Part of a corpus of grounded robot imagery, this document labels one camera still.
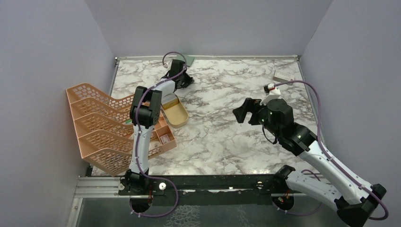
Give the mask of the green card holder wallet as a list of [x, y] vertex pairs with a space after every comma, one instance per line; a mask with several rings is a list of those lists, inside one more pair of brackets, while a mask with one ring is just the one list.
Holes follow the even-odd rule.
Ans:
[[194, 62], [194, 60], [195, 60], [195, 57], [189, 56], [189, 55], [184, 55], [184, 57], [185, 57], [185, 59], [186, 59], [186, 65], [187, 65], [187, 67], [191, 67], [192, 64], [193, 64], [193, 62]]

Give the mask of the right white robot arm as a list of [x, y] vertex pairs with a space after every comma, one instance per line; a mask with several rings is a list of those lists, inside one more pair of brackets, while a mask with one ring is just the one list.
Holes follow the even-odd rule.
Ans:
[[233, 114], [238, 123], [243, 123], [247, 113], [252, 114], [250, 125], [263, 126], [284, 149], [312, 165], [330, 182], [320, 182], [285, 165], [273, 177], [276, 191], [291, 189], [304, 193], [332, 208], [350, 227], [366, 223], [378, 200], [386, 194], [383, 186], [359, 177], [325, 146], [320, 146], [311, 130], [294, 121], [293, 109], [283, 99], [272, 99], [262, 105], [260, 99], [246, 98]]

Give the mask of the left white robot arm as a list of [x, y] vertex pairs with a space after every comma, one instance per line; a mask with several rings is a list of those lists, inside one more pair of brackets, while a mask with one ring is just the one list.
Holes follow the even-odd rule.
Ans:
[[152, 87], [138, 86], [135, 90], [130, 109], [134, 129], [132, 158], [122, 184], [128, 191], [145, 193], [149, 188], [148, 152], [151, 135], [158, 123], [161, 109], [179, 103], [175, 91], [188, 87], [193, 78], [187, 73], [185, 61], [173, 59], [170, 69]]

